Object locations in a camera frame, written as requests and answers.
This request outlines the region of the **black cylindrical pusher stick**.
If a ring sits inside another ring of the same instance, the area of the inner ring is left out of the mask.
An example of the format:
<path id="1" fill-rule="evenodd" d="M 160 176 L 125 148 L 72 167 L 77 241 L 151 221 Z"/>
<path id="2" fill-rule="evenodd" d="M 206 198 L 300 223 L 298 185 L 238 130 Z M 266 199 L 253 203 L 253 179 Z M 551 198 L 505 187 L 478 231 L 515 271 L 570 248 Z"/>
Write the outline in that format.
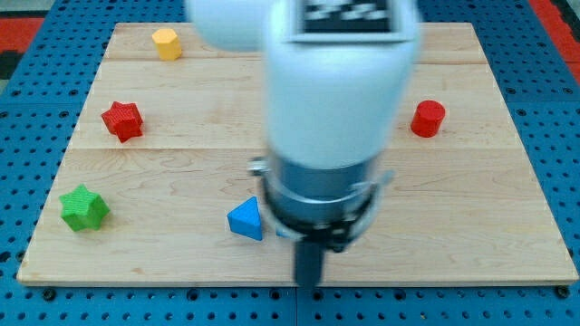
<path id="1" fill-rule="evenodd" d="M 299 241 L 295 244 L 294 278 L 300 287 L 313 288 L 322 278 L 324 248 L 315 242 Z"/>

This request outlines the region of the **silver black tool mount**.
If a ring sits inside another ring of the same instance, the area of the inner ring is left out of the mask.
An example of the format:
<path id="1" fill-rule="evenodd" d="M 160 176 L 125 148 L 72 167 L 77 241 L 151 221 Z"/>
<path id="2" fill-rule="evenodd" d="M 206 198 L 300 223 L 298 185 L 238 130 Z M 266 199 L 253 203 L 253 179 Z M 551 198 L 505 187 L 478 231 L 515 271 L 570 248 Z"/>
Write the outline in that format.
<path id="1" fill-rule="evenodd" d="M 377 173 L 371 158 L 341 168 L 305 168 L 269 154 L 252 158 L 248 172 L 260 177 L 268 218 L 297 242 L 340 253 L 374 222 L 391 170 Z"/>

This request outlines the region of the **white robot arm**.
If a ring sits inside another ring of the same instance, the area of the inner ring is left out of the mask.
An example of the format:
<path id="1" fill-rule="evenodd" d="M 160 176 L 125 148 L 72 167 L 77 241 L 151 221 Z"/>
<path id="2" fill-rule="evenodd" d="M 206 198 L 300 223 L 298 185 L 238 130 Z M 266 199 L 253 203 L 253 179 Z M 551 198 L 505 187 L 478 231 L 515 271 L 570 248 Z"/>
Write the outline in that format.
<path id="1" fill-rule="evenodd" d="M 295 243 L 294 279 L 315 287 L 324 255 L 372 223 L 391 173 L 378 160 L 421 47 L 411 0 L 188 1 L 202 39 L 259 52 L 267 153 L 249 163 L 269 219 Z"/>

